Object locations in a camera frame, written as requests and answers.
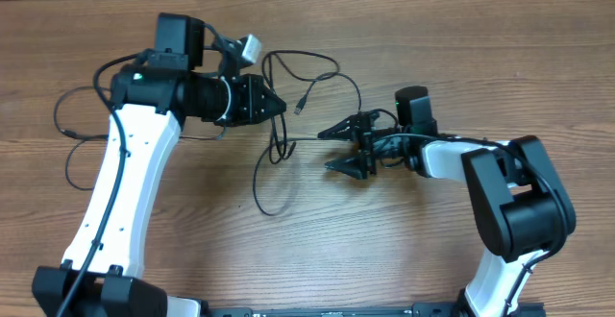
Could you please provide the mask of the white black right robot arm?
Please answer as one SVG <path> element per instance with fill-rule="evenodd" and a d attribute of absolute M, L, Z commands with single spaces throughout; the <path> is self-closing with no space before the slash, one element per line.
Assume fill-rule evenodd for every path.
<path fill-rule="evenodd" d="M 382 159 L 399 159 L 426 178 L 465 183 L 485 246 L 473 279 L 453 303 L 424 303 L 419 316 L 542 316 L 542 305 L 519 305 L 535 266 L 554 256 L 575 229 L 576 216 L 542 142 L 506 142 L 440 134 L 431 113 L 401 114 L 394 127 L 376 129 L 378 110 L 358 112 L 319 133 L 352 141 L 357 154 L 327 162 L 328 169 L 364 180 Z"/>

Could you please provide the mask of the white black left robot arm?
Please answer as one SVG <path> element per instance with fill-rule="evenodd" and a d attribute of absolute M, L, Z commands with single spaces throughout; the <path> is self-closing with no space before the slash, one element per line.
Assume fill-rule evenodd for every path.
<path fill-rule="evenodd" d="M 258 124 L 286 105 L 260 75 L 254 36 L 217 37 L 222 61 L 203 74 L 203 34 L 167 34 L 154 49 L 119 58 L 100 99 L 107 147 L 83 221 L 58 267 L 37 268 L 33 295 L 48 316 L 203 316 L 205 303 L 174 297 L 143 278 L 145 243 L 162 172 L 184 122 Z"/>

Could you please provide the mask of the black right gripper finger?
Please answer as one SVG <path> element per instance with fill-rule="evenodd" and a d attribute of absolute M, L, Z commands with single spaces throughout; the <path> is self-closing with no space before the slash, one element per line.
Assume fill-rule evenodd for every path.
<path fill-rule="evenodd" d="M 319 139 L 340 139 L 340 140 L 353 140 L 355 137 L 355 129 L 360 116 L 359 114 L 353 114 L 343 119 L 339 123 L 332 127 L 320 132 L 317 137 Z"/>
<path fill-rule="evenodd" d="M 370 172 L 369 156 L 363 153 L 348 158 L 337 158 L 326 162 L 325 167 L 357 180 L 366 180 Z"/>

